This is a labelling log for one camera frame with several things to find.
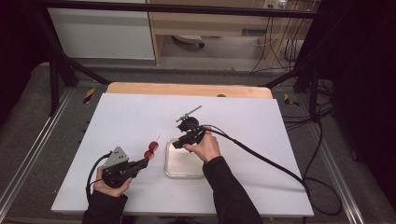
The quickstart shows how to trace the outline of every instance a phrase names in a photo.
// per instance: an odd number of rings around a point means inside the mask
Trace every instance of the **red fruit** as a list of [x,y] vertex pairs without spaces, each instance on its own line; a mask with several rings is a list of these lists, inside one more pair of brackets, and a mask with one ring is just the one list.
[[154,152],[151,150],[147,150],[145,152],[145,159],[146,161],[150,161],[152,158],[154,158]]
[[158,142],[156,141],[152,141],[149,145],[148,145],[148,150],[150,151],[155,151],[158,148]]

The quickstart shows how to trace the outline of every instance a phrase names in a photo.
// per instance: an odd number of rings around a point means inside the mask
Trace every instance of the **person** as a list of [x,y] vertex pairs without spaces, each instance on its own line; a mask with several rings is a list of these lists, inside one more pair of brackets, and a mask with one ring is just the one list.
[[[184,145],[203,162],[203,171],[210,187],[219,224],[262,224],[262,218],[248,197],[245,189],[233,176],[226,160],[221,156],[219,143],[210,131],[207,131],[198,145]],[[96,179],[102,175],[102,167],[97,169]],[[119,224],[127,197],[123,192],[130,187],[128,179],[119,189],[112,189],[103,181],[93,185],[93,194],[83,224]]]

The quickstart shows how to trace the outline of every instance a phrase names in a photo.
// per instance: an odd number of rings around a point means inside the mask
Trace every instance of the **person's right hand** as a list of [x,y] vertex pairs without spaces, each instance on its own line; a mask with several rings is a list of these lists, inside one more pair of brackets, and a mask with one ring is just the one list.
[[188,151],[195,153],[204,162],[209,162],[212,159],[221,156],[218,140],[216,137],[212,136],[212,132],[210,132],[210,130],[205,132],[204,138],[200,144],[195,146],[185,144],[183,147]]

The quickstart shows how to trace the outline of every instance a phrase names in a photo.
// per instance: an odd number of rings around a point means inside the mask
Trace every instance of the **wooden desk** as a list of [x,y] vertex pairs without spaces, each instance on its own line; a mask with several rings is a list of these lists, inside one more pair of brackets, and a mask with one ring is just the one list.
[[[202,1],[181,1],[181,0],[147,0],[149,4],[182,4],[182,5],[196,5],[196,6],[210,6],[210,7],[255,7],[263,8],[265,0],[202,0]],[[313,9],[318,8],[320,1],[315,1]],[[306,1],[289,0],[286,9],[288,10],[304,10],[308,5]],[[161,54],[163,47],[163,38],[165,35],[202,35],[202,36],[246,36],[243,35],[244,29],[250,30],[265,30],[268,18],[264,17],[246,17],[246,16],[229,16],[229,15],[201,15],[201,14],[182,14],[182,13],[149,13],[149,20],[151,26],[151,36],[153,39],[154,54],[157,64],[161,63]],[[282,44],[286,39],[304,40],[305,36],[311,26],[312,20],[307,20],[302,23],[299,32],[296,36],[297,27],[302,19],[283,19],[274,18],[274,26],[272,28],[273,49],[276,56],[279,56]],[[269,32],[267,32],[266,42],[269,42]],[[257,37],[259,41],[263,41],[262,36]],[[277,67],[279,64],[276,61],[274,53],[267,48],[265,53],[265,60],[270,67]]]
[[[218,94],[238,97],[207,97]],[[96,107],[51,210],[83,213],[88,206],[84,195],[86,178],[95,161],[116,146],[130,160],[139,160],[148,143],[161,134],[155,158],[125,192],[130,200],[124,213],[214,216],[212,189],[204,178],[171,178],[164,171],[166,143],[182,135],[175,120],[198,105],[203,107],[194,112],[195,118],[219,126],[258,153],[300,175],[277,102],[271,98],[268,89],[256,87],[112,83]],[[218,141],[221,154],[263,217],[313,216],[300,183],[248,155],[233,142],[220,137]]]

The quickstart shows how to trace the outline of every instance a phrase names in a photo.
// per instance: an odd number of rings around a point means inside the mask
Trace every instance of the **black metal frame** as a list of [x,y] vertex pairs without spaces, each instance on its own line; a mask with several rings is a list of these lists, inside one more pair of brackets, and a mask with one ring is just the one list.
[[[314,12],[314,11],[291,11],[291,10],[273,10],[265,8],[244,8],[244,7],[202,7],[202,6],[181,6],[181,5],[158,5],[158,4],[135,4],[135,3],[108,3],[108,2],[84,2],[84,1],[67,1],[67,0],[31,0],[29,1],[31,13],[38,22],[40,29],[46,37],[49,45],[49,55],[51,60],[51,92],[52,105],[51,114],[54,113],[59,105],[58,92],[58,73],[63,78],[66,86],[76,86],[78,79],[71,67],[81,71],[85,75],[92,77],[102,84],[109,84],[111,81],[100,77],[90,71],[83,65],[69,58],[63,51],[57,35],[51,31],[47,22],[43,19],[42,9],[53,8],[73,8],[73,9],[90,9],[90,10],[115,10],[115,11],[145,11],[145,12],[167,12],[167,13],[191,13],[191,14],[210,14],[210,15],[234,15],[234,16],[252,16],[252,17],[278,17],[278,18],[299,18],[315,20],[332,20],[337,15],[333,12]],[[304,69],[304,66],[291,71],[287,75],[277,79],[265,87],[272,88],[277,83],[283,82],[295,73]]]

